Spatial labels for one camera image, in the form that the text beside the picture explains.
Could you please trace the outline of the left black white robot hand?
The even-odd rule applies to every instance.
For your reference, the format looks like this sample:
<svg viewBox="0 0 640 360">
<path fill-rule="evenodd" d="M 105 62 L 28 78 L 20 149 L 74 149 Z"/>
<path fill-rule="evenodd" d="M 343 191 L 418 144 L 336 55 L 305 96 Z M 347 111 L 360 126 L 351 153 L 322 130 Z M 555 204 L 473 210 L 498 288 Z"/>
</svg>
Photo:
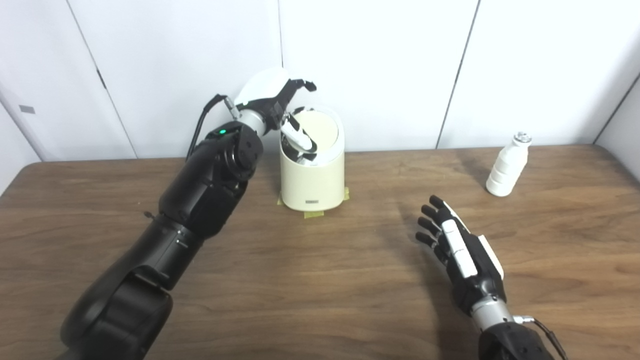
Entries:
<svg viewBox="0 0 640 360">
<path fill-rule="evenodd" d="M 282 132 L 303 153 L 317 153 L 318 146 L 295 117 L 287 112 L 300 89 L 317 91 L 310 80 L 291 79 L 288 71 L 274 67 L 260 71 L 245 84 L 238 96 L 227 102 L 234 121 L 249 126 L 259 138 Z"/>
</svg>

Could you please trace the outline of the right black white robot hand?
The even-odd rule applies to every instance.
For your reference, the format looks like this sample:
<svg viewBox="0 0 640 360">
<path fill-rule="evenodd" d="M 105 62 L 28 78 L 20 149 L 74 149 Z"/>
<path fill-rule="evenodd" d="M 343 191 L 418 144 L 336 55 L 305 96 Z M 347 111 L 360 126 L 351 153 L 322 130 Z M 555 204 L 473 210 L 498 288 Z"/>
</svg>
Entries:
<svg viewBox="0 0 640 360">
<path fill-rule="evenodd" d="M 416 241 L 445 267 L 455 305 L 466 315 L 482 300 L 507 301 L 503 276 L 487 241 L 472 233 L 446 203 L 432 194 L 418 218 Z"/>
</svg>

